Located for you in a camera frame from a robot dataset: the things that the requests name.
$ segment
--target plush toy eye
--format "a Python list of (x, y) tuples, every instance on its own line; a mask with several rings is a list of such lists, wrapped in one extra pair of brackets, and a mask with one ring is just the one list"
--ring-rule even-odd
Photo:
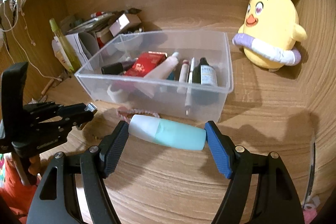
[(259, 15), (261, 13), (261, 11), (263, 10), (264, 5), (263, 3), (260, 1), (257, 3), (257, 5), (255, 6), (255, 13), (256, 15)]

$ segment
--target light blue bottle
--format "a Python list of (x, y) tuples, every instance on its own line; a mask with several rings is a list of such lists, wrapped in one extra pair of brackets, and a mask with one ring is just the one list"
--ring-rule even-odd
[(202, 150), (206, 138), (204, 129), (145, 115), (134, 115), (128, 132), (148, 142), (187, 150)]

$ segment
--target screw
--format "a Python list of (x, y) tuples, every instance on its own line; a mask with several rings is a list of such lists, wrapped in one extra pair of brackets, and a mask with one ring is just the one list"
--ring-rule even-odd
[(89, 148), (89, 151), (90, 151), (91, 153), (95, 153), (95, 152), (97, 152), (97, 151), (98, 151), (98, 146), (96, 146), (96, 145), (91, 146), (91, 147)]
[(245, 148), (242, 147), (241, 145), (238, 145), (238, 146), (236, 146), (236, 151), (239, 152), (239, 153), (242, 153), (242, 152), (245, 151)]
[(276, 152), (271, 152), (271, 157), (274, 158), (274, 159), (277, 159), (277, 158), (279, 158), (279, 154), (276, 153)]
[(55, 158), (57, 158), (57, 159), (62, 158), (63, 155), (64, 155), (63, 152), (57, 152), (57, 153), (55, 154)]

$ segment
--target clear plastic bin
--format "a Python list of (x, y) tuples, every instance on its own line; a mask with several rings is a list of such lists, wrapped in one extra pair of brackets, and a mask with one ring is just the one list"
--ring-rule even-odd
[[(217, 74), (217, 87), (200, 84), (179, 83), (172, 80), (146, 79), (121, 75), (102, 75), (102, 66), (136, 58), (142, 52), (155, 51), (181, 54), (175, 70), (179, 78), (182, 60), (193, 57), (199, 62), (206, 57)], [(119, 35), (108, 42), (76, 73), (76, 78), (93, 100), (118, 103), (128, 108), (155, 111), (176, 117), (198, 121), (213, 120), (221, 116), (228, 93), (233, 90), (232, 64), (226, 33), (216, 31), (167, 30)], [(136, 86), (155, 87), (153, 98), (148, 97)], [(186, 114), (186, 93), (177, 93), (179, 86), (191, 91), (192, 105)]]

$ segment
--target yellow chick plush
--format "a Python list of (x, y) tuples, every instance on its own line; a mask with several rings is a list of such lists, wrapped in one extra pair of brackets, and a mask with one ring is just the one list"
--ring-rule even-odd
[(294, 44), (306, 38), (291, 0), (250, 0), (244, 24), (232, 42), (243, 46), (246, 57), (255, 65), (276, 71), (300, 62)]

